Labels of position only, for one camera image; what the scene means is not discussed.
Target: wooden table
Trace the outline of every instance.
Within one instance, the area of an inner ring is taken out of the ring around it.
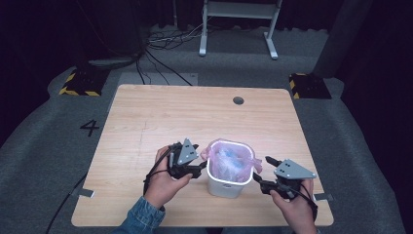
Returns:
[[[235,104],[234,97],[244,99]],[[79,197],[72,217],[75,226],[117,226],[142,195],[143,180],[164,145],[188,137],[206,148],[225,138],[248,144],[263,160],[264,179],[275,179],[270,155],[289,158],[317,173],[310,150],[286,90],[122,85],[94,154],[84,188],[94,196]],[[192,164],[198,165],[201,159]],[[319,178],[315,193],[322,193]],[[333,222],[326,201],[317,202],[316,225]],[[165,205],[162,226],[286,226],[271,196],[250,182],[236,199],[207,192],[207,170]]]

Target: person's left hand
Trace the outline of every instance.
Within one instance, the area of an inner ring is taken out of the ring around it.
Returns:
[[[167,146],[164,146],[158,150],[155,162],[168,150]],[[185,185],[189,183],[192,174],[188,174],[180,179],[172,178],[166,171],[168,169],[168,157],[165,157],[159,166],[155,169],[154,174],[151,176],[148,190],[143,196],[152,206],[159,209],[165,203],[170,201],[173,196]]]

